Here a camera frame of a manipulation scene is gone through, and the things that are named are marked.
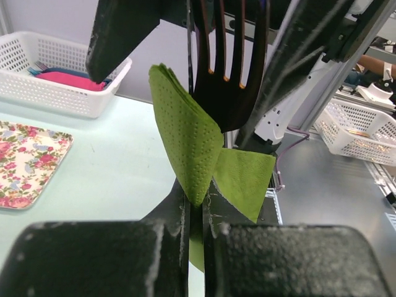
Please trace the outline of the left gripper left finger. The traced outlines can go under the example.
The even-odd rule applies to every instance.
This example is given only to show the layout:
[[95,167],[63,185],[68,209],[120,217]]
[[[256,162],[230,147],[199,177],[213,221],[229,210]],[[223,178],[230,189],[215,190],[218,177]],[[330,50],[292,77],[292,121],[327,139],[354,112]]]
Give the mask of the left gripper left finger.
[[136,221],[39,222],[17,237],[2,296],[187,296],[190,207],[180,185]]

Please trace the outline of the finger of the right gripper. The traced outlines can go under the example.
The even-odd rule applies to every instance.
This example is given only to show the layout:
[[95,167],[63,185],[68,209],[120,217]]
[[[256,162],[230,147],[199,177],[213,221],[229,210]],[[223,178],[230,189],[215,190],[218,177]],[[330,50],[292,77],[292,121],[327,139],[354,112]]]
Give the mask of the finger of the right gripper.
[[186,1],[99,0],[85,66],[102,82],[156,28],[161,20],[186,26]]
[[323,52],[326,41],[319,35],[333,30],[353,1],[292,1],[267,63],[256,104],[239,129],[236,144],[243,148],[263,115],[299,87]]

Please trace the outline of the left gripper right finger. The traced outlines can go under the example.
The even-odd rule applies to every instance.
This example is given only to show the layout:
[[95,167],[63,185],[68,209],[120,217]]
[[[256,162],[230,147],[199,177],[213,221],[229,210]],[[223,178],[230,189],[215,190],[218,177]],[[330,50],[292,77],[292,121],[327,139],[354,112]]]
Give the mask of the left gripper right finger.
[[215,182],[203,206],[207,296],[390,296],[371,245],[339,225],[255,224]]

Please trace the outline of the green paper napkin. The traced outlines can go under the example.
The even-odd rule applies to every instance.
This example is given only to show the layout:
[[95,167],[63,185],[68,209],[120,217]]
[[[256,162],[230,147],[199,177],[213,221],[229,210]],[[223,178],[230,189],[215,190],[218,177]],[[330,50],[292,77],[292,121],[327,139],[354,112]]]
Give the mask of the green paper napkin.
[[215,181],[232,206],[257,222],[275,157],[224,148],[219,126],[179,83],[172,69],[152,65],[148,75],[157,127],[192,208],[202,205],[210,182]]

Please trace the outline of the person forearm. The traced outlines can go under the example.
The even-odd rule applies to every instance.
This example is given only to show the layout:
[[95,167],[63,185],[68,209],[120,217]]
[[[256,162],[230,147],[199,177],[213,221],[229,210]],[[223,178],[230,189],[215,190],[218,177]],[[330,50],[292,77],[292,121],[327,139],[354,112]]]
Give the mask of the person forearm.
[[360,57],[357,64],[377,75],[383,76],[384,64],[385,64],[384,61],[381,61],[379,59],[364,54]]

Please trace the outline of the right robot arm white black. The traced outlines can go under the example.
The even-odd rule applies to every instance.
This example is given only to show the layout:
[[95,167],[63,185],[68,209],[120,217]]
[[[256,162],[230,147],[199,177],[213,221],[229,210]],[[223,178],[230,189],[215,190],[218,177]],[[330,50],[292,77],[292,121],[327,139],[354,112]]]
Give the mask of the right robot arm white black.
[[236,145],[258,133],[277,148],[294,115],[317,118],[394,1],[99,1],[86,68],[101,82],[161,20],[197,38],[189,89]]

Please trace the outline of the pink rolled napkin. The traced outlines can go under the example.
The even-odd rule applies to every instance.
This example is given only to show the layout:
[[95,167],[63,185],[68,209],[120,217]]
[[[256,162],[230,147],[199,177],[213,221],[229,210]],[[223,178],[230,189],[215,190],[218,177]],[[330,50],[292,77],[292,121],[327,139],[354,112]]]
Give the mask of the pink rolled napkin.
[[63,72],[45,72],[35,76],[36,78],[48,80],[51,82],[56,82],[59,84],[68,85],[71,87],[77,87],[84,90],[90,90],[94,92],[100,92],[105,88],[105,83],[95,83],[89,78],[81,77],[73,74],[63,73]]

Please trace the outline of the white plastic basket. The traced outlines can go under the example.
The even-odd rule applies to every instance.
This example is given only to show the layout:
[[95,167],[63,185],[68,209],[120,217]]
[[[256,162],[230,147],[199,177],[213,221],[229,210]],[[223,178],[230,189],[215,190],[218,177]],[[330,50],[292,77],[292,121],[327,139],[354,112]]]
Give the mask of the white plastic basket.
[[85,67],[87,50],[84,45],[34,32],[1,36],[1,98],[37,109],[99,117],[132,61],[126,58],[95,83]]
[[314,128],[334,155],[395,166],[395,119],[383,111],[332,99]]

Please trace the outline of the floral tray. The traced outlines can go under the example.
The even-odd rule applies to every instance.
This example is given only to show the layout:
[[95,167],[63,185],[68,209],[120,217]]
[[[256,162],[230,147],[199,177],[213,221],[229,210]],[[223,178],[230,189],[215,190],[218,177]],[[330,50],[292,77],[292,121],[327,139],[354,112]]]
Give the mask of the floral tray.
[[73,141],[65,132],[1,121],[1,208],[31,207]]

